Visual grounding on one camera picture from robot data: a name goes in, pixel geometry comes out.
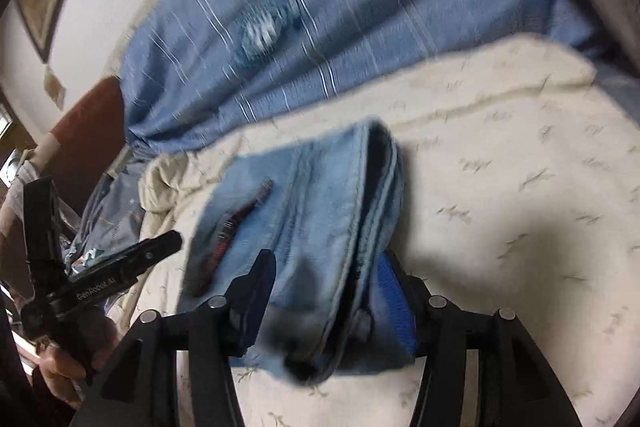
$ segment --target wall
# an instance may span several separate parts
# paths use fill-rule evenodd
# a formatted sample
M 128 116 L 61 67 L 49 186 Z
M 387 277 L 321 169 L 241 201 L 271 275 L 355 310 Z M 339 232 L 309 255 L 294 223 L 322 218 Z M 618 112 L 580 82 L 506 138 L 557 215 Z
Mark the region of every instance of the wall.
M 68 109 L 100 78 L 143 0 L 65 0 L 49 64 L 66 88 Z M 44 66 L 13 3 L 0 20 L 0 84 L 26 129 L 39 141 L 62 112 L 43 87 Z

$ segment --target human hand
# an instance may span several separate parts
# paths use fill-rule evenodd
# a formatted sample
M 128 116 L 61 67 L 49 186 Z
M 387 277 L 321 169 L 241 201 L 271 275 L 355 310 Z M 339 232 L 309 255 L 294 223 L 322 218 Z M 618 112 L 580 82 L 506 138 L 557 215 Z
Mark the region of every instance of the human hand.
M 114 322 L 107 317 L 104 320 L 106 344 L 95 351 L 91 362 L 96 371 L 102 370 L 107 359 L 120 342 L 120 336 Z M 83 380 L 86 376 L 86 371 L 81 363 L 55 344 L 49 344 L 40 355 L 39 366 L 42 378 L 51 394 L 68 403 L 74 409 L 78 409 L 82 402 L 73 380 Z

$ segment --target silver bolt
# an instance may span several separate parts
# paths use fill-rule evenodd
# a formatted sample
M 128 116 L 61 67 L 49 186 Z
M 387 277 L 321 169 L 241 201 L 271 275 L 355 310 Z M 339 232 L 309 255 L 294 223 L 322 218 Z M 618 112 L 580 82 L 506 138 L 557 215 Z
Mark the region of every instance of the silver bolt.
M 444 308 L 447 305 L 447 299 L 442 295 L 433 295 L 429 297 L 429 306 L 432 308 Z
M 226 298 L 224 295 L 213 295 L 213 297 L 207 301 L 207 304 L 209 308 L 223 308 L 226 305 Z
M 140 314 L 140 322 L 143 324 L 149 324 L 149 322 L 156 320 L 156 317 L 158 317 L 158 312 L 155 310 L 147 310 Z
M 498 310 L 498 315 L 500 315 L 500 317 L 504 318 L 504 320 L 506 321 L 512 321 L 514 318 L 516 318 L 516 312 L 511 308 L 500 308 Z

